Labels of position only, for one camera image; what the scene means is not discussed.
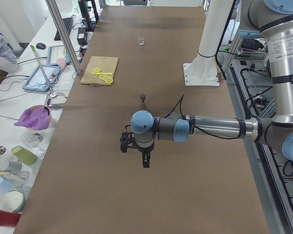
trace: black mouse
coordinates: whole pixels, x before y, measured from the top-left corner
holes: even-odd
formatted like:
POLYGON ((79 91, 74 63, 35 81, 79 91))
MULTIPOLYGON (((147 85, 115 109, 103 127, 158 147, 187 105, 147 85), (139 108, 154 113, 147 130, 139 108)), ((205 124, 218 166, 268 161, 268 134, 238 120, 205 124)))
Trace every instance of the black mouse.
POLYGON ((43 43, 37 43, 36 48, 37 48, 37 49, 44 50, 44 49, 46 48, 46 45, 43 44, 43 43))

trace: red cup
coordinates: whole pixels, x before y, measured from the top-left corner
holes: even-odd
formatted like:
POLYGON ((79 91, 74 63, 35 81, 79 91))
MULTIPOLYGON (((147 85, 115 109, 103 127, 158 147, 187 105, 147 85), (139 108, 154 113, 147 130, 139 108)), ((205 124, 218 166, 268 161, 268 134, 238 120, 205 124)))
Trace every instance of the red cup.
POLYGON ((0 226, 16 227, 21 214, 0 210, 0 226))

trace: person's sleeve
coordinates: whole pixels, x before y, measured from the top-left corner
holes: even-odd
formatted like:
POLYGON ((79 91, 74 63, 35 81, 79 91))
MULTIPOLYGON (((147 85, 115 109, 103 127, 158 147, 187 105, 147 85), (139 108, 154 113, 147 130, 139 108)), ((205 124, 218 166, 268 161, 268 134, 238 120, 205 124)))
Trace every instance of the person's sleeve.
POLYGON ((16 64, 13 64, 10 61, 0 56, 0 70, 10 73, 10 72, 15 72, 16 69, 17 69, 16 64))

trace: keyboard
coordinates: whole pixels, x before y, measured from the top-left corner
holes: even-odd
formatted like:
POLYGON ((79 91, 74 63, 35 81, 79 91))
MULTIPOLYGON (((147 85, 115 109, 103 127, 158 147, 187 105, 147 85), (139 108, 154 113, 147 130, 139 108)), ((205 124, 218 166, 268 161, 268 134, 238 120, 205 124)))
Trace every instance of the keyboard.
MULTIPOLYGON (((70 31, 72 30, 73 27, 73 17, 69 17, 69 18, 64 18, 63 19, 64 25, 67 29, 68 34, 70 34, 70 31)), ((61 40, 61 36, 59 34, 59 31, 57 31, 57 33, 55 34, 54 40, 61 40)))

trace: purple cloth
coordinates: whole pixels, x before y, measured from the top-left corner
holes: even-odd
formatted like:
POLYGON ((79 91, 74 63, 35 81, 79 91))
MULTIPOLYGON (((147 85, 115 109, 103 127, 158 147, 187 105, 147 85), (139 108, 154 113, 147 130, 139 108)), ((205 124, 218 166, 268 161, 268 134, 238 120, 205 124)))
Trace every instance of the purple cloth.
POLYGON ((47 129, 49 126, 48 111, 44 107, 37 108, 33 112, 27 109, 14 125, 33 128, 36 131, 47 129))

